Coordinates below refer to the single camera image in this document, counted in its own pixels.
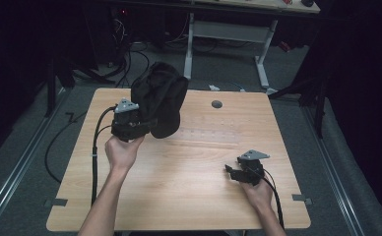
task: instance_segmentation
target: black fabric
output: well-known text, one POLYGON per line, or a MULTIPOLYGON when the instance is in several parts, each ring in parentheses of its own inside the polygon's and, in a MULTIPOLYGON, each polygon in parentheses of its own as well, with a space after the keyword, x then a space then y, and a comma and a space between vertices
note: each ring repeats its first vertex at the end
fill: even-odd
POLYGON ((155 63, 146 76, 133 83, 131 100, 139 104, 143 122, 158 120, 157 125, 151 128, 155 138, 166 138, 178 130, 179 110, 187 90, 188 80, 163 62, 155 63))

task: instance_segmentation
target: wire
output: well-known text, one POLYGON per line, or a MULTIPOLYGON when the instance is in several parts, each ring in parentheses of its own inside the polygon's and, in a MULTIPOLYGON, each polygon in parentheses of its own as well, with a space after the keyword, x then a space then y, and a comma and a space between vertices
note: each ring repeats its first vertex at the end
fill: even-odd
POLYGON ((233 44, 230 44, 230 43, 226 43, 226 40, 220 40, 219 41, 219 45, 221 45, 221 46, 235 47, 235 48, 250 46, 252 44, 255 44, 255 43, 254 42, 250 42, 250 41, 245 41, 245 42, 242 42, 241 44, 233 45, 233 44))
POLYGON ((136 51, 136 53, 139 53, 139 54, 141 54, 142 56, 144 56, 145 57, 145 59, 146 59, 146 61, 147 61, 147 66, 146 66, 146 69, 145 69, 145 71, 142 73, 142 75, 141 75, 141 77, 148 71, 148 69, 149 69, 149 66, 151 65, 151 62, 150 62, 150 60, 149 60, 149 57, 147 56, 147 55, 145 55, 144 53, 142 53, 142 52, 140 52, 140 51, 136 51))
POLYGON ((278 196, 278 192, 277 192, 277 188, 275 186, 275 181, 274 181, 274 178, 272 177, 272 175, 264 169, 265 172, 268 173, 268 175, 271 177, 274 185, 271 184, 271 182, 265 178, 265 176, 261 176, 260 174, 258 174, 255 170, 247 167, 247 169, 249 169, 250 171, 252 171, 252 173, 256 174, 257 176, 261 177, 263 180, 265 180, 265 182, 271 187, 272 191, 274 192, 274 196, 275 196, 275 201, 277 203, 277 214, 278 214, 278 220, 280 222, 280 225, 283 229, 285 229, 284 227, 284 218, 283 218, 283 209, 281 208, 281 201, 280 201, 280 197, 278 196))
POLYGON ((98 135, 99 135, 99 133, 101 133, 103 130, 105 130, 105 129, 107 129, 107 128, 110 128, 110 127, 111 127, 110 125, 107 125, 107 126, 105 126, 104 128, 100 129, 99 132, 98 132, 98 135))
POLYGON ((240 84, 235 83, 235 82, 230 82, 230 83, 231 83, 232 85, 235 85, 235 86, 239 87, 239 88, 240 88, 240 91, 245 91, 244 87, 241 86, 240 84))
POLYGON ((114 39, 115 39, 115 42, 116 42, 116 45, 118 47, 119 44, 121 44, 123 42, 123 39, 124 39, 124 35, 126 35, 126 28, 124 27, 123 23, 120 22, 119 20, 117 19, 114 19, 114 22, 118 23, 118 28, 115 30, 115 33, 118 33, 120 31, 121 28, 123 28, 123 32, 121 33, 121 38, 120 38, 120 41, 117 40, 117 37, 116 35, 113 35, 114 39))
POLYGON ((120 80, 117 82, 117 84, 115 84, 115 87, 116 88, 118 88, 119 86, 120 86, 120 83, 124 80, 124 79, 126 79, 126 77, 127 77, 127 74, 130 72, 130 68, 131 68, 131 65, 132 65, 132 56, 131 56, 131 54, 130 54, 130 48, 129 48, 129 51, 127 52, 127 54, 128 54, 128 58, 129 58, 129 66, 127 67, 127 71, 126 70, 124 70, 124 75, 120 78, 120 80))
POLYGON ((172 45, 171 45, 171 44, 173 44, 173 43, 179 43, 179 42, 181 42, 181 41, 176 41, 176 42, 166 43, 165 46, 170 47, 170 48, 175 48, 175 49, 181 49, 181 48, 184 48, 184 47, 186 47, 186 46, 188 45, 187 42, 182 43, 180 46, 172 46, 172 45))
POLYGON ((270 172, 268 172, 268 170, 266 170, 266 169, 264 169, 264 171, 269 175, 269 177, 270 177, 271 180, 272 180, 272 183, 274 184, 274 188, 276 188, 274 178, 272 177, 272 175, 270 174, 270 172))
POLYGON ((91 196, 91 206, 96 201, 96 186, 98 182, 98 171, 97 171, 97 150, 96 147, 96 140, 98 139, 98 135, 100 133, 99 126, 101 125, 101 121, 104 118, 104 116, 111 110, 114 110, 115 106, 108 107, 104 112, 102 112, 101 116, 98 119, 98 122, 96 123, 95 127, 95 134, 94 134, 94 140, 93 140, 93 190, 92 190, 92 196, 91 196))
POLYGON ((65 125, 56 135, 53 137, 52 141, 50 142, 49 146, 47 147, 46 153, 44 154, 44 166, 46 167, 47 173, 52 177, 53 180, 58 182, 59 184, 62 183, 62 180, 60 180, 58 177, 56 177, 55 174, 52 173, 52 171, 49 168, 49 163, 48 163, 48 156, 50 149, 52 148, 52 145, 55 143, 56 139, 64 132, 71 124, 77 122, 81 117, 85 116, 87 114, 87 111, 82 113, 81 115, 77 116, 74 120, 72 120, 70 123, 65 125))
POLYGON ((206 42, 206 41, 213 41, 214 42, 214 45, 212 46, 212 48, 208 49, 208 50, 199 50, 197 49, 195 46, 193 46, 193 49, 196 51, 196 52, 201 52, 201 53, 208 53, 208 52, 211 52, 213 50, 215 50, 218 46, 218 40, 217 39, 214 39, 214 38, 205 38, 205 40, 199 40, 200 42, 206 42))
POLYGON ((183 40, 183 39, 185 39, 185 38, 188 38, 188 36, 184 36, 184 37, 182 37, 182 38, 180 38, 180 37, 184 34, 185 29, 187 29, 187 24, 188 24, 189 18, 190 18, 190 15, 187 14, 187 18, 185 19, 184 27, 182 28, 182 31, 181 31, 181 33, 179 34, 179 36, 178 36, 176 39, 173 39, 173 40, 168 41, 168 42, 166 42, 166 43, 171 43, 171 42, 181 41, 181 40, 183 40))

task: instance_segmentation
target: gray carpet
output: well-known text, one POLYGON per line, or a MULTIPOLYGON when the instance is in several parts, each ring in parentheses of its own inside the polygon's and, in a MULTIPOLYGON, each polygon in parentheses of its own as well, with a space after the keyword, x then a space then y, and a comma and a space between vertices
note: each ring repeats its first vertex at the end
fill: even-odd
MULTIPOLYGON (((136 49, 143 47, 143 44, 135 45, 135 47, 136 49)), ((195 53, 191 89, 207 90, 209 85, 215 85, 221 90, 240 90, 233 84, 236 83, 248 91, 264 91, 260 87, 252 57, 239 54, 227 55, 224 53, 226 49, 217 49, 210 53, 195 53)), ((279 48, 270 49, 265 67, 273 89, 282 89, 290 85, 307 50, 308 48, 302 48, 285 53, 279 48)), ((164 61, 175 66, 180 72, 183 70, 185 55, 183 48, 167 47, 162 50, 150 46, 143 53, 149 57, 151 64, 155 61, 164 61)), ((132 60, 132 69, 128 75, 130 83, 142 74, 147 66, 145 57, 138 53, 132 53, 132 60)), ((49 232, 45 228, 50 208, 44 203, 54 199, 59 185, 47 174, 44 167, 44 155, 53 137, 68 124, 69 116, 65 113, 73 112, 77 116, 85 112, 94 91, 102 87, 103 85, 93 81, 77 80, 77 85, 70 91, 68 98, 57 111, 44 138, 40 141, 30 168, 1 214, 0 235, 75 235, 73 232, 49 232)), ((350 235, 325 174, 314 134, 309 129, 310 124, 306 121, 302 108, 293 98, 294 95, 289 95, 271 102, 301 192, 312 201, 311 205, 307 205, 312 223, 308 229, 288 230, 287 234, 350 235)), ((35 103, 14 125, 12 134, 0 149, 0 189, 43 119, 45 104, 44 89, 37 96, 35 103)), ((80 119, 77 123, 70 125, 50 149, 50 169, 58 178, 62 178, 64 174, 82 123, 83 119, 80 119)), ((351 156, 329 102, 326 103, 323 134, 326 147, 351 197, 364 234, 382 235, 382 210, 351 156)), ((249 235, 263 235, 263 232, 254 230, 250 231, 249 235)))

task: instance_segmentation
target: wooden table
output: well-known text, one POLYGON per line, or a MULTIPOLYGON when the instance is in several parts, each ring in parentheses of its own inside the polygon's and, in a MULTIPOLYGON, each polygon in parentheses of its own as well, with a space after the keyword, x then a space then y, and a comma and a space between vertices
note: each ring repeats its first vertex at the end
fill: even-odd
MULTIPOLYGON (((92 143, 96 122, 129 89, 99 88, 74 147, 57 199, 47 221, 51 231, 78 231, 91 203, 92 143)), ((101 127, 111 124, 108 113, 101 127)), ((98 138, 98 191, 108 173, 103 145, 98 138)), ((179 130, 163 140, 152 135, 140 146, 138 158, 121 190, 116 230, 259 229, 258 218, 236 181, 224 171, 238 168, 236 158, 250 149, 269 154, 261 162, 274 177, 281 198, 286 228, 310 225, 287 150, 268 96, 259 92, 188 90, 181 108, 179 130), (213 100, 222 102, 214 108, 213 100)))
POLYGON ((297 13, 320 13, 320 8, 316 3, 311 7, 306 7, 301 3, 301 0, 292 0, 291 4, 286 4, 283 0, 189 0, 196 3, 210 3, 210 4, 223 4, 233 5, 238 7, 260 8, 280 10, 285 12, 297 13))

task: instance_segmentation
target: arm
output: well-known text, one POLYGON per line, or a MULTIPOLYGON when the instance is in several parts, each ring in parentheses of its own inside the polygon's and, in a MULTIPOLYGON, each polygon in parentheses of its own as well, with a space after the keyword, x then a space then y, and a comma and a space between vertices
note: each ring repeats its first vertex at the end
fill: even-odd
POLYGON ((78 235, 113 235, 120 189, 143 139, 124 143, 113 136, 105 143, 110 171, 78 235))
POLYGON ((256 210, 265 234, 268 236, 286 235, 271 207, 273 191, 267 182, 261 180, 256 186, 240 182, 240 185, 246 193, 249 203, 256 210))

